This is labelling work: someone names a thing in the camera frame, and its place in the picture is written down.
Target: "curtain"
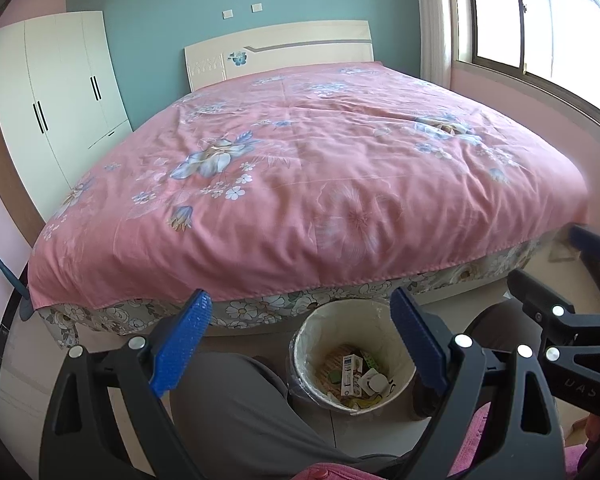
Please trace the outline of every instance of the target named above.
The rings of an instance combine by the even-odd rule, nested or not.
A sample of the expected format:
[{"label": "curtain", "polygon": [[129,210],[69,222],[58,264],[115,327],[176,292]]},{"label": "curtain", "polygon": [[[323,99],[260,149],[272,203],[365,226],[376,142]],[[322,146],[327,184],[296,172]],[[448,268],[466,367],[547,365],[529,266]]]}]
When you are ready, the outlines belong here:
[{"label": "curtain", "polygon": [[420,1],[420,78],[444,88],[451,85],[450,0]]}]

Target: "window sill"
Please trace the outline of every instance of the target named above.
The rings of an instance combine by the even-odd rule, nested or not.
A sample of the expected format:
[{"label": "window sill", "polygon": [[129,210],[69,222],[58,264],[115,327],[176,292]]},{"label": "window sill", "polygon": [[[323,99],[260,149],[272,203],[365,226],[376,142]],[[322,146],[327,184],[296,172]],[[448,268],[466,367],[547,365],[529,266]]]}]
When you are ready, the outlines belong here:
[{"label": "window sill", "polygon": [[513,90],[531,96],[542,104],[554,108],[570,121],[587,131],[591,129],[591,123],[600,128],[600,110],[598,108],[584,102],[579,97],[572,95],[570,92],[549,81],[541,80],[540,82],[536,82],[534,80],[524,80],[510,74],[505,74],[499,70],[494,70],[493,68],[460,60],[453,62],[452,67],[454,70],[463,70],[474,75],[487,77],[493,82],[503,84]]}]

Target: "floral bed skirt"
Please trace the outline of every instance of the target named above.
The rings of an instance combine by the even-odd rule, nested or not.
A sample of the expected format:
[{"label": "floral bed skirt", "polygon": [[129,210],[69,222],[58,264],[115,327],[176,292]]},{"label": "floral bed skirt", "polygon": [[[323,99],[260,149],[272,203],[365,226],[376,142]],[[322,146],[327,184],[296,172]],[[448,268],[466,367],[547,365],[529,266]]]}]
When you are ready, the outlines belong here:
[{"label": "floral bed skirt", "polygon": [[[413,294],[437,290],[444,286],[493,278],[523,267],[536,251],[555,233],[545,234],[513,248],[490,254],[467,264],[448,269],[424,272],[414,276],[395,278],[363,285],[300,290],[248,300],[219,301],[214,303],[211,325],[227,329],[243,329],[260,324],[272,324],[300,316],[335,300],[360,298],[386,301],[392,291],[402,286]],[[62,348],[78,344],[76,324],[96,332],[128,335],[145,332],[163,317],[176,314],[181,305],[159,300],[129,300],[101,310],[88,310],[73,304],[56,304],[38,310],[53,338]]]}]

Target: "headboard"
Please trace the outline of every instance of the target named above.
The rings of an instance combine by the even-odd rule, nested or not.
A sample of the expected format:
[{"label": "headboard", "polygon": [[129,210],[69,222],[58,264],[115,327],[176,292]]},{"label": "headboard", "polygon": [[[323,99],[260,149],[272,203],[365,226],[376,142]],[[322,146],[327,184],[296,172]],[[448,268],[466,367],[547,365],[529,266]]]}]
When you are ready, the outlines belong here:
[{"label": "headboard", "polygon": [[189,45],[184,54],[192,92],[288,66],[374,60],[369,24],[359,20],[252,28]]}]

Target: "drawer handle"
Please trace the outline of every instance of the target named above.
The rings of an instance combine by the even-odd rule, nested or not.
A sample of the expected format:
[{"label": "drawer handle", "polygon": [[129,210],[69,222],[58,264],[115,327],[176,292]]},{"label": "drawer handle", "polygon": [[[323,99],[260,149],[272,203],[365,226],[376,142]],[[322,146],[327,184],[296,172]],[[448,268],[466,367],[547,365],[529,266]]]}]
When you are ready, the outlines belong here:
[{"label": "drawer handle", "polygon": [[96,83],[96,90],[98,91],[98,99],[102,99],[102,96],[100,95],[100,88],[98,88],[98,80],[96,79],[96,76],[93,76],[93,81],[94,81],[94,83]]},{"label": "drawer handle", "polygon": [[42,106],[40,105],[40,101],[38,101],[38,108],[39,108],[39,110],[40,110],[40,117],[42,117],[42,122],[43,122],[43,123],[44,123],[44,125],[45,125],[45,130],[46,130],[46,131],[49,131],[49,127],[46,125],[45,115],[44,115],[44,113],[42,112]]},{"label": "drawer handle", "polygon": [[40,133],[44,135],[45,131],[42,128],[42,123],[40,122],[40,116],[38,115],[38,109],[36,108],[36,104],[35,103],[33,103],[33,111],[36,114],[36,120],[38,121],[38,126],[40,126]]},{"label": "drawer handle", "polygon": [[90,77],[90,78],[89,78],[89,81],[91,81],[91,89],[93,90],[93,95],[95,95],[95,96],[96,96],[96,101],[97,101],[97,100],[98,100],[98,94],[96,94],[96,87],[95,87],[95,85],[93,84],[93,77]]}]

